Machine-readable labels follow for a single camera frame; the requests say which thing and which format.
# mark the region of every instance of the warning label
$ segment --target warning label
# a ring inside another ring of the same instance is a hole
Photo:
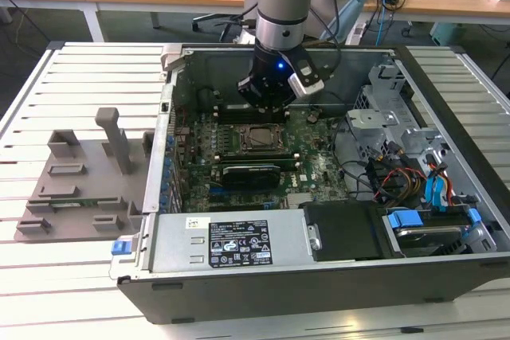
[[[273,264],[267,221],[209,224],[212,268]]]

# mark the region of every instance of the blue latch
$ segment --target blue latch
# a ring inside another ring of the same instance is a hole
[[[469,209],[468,215],[471,218],[471,221],[473,222],[474,225],[478,222],[481,222],[481,216],[480,213],[478,213],[477,209]]]
[[[440,177],[427,178],[425,185],[425,200],[441,211],[446,211],[446,207],[441,202],[441,193],[444,186],[445,181]]]
[[[432,195],[432,206],[438,207],[441,211],[446,211],[445,206],[441,203],[441,192],[444,185],[445,181],[443,181],[443,178],[436,178],[436,184]]]
[[[128,255],[131,254],[130,240],[116,240],[112,245],[112,255]]]
[[[388,219],[393,229],[423,226],[422,218],[417,210],[397,210],[388,215]]]

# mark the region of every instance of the white label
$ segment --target white label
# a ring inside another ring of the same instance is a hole
[[[187,217],[186,229],[207,229],[209,223],[210,217]]]

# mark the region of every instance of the metal bracket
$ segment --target metal bracket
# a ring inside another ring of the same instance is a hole
[[[165,44],[161,52],[161,66],[163,67],[163,71],[173,71],[183,64],[184,56],[182,54],[182,44]]]

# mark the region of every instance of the chair leg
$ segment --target chair leg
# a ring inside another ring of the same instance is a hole
[[[198,28],[199,22],[227,18],[229,16],[230,16],[229,14],[209,14],[209,15],[199,16],[199,17],[193,19],[193,21],[191,22],[191,28],[192,28],[193,32],[198,32],[200,30]]]
[[[158,29],[161,27],[159,24],[159,15],[157,12],[151,12],[152,28]]]
[[[10,16],[8,8],[0,7],[0,21],[2,24],[10,24],[13,22],[13,18]]]

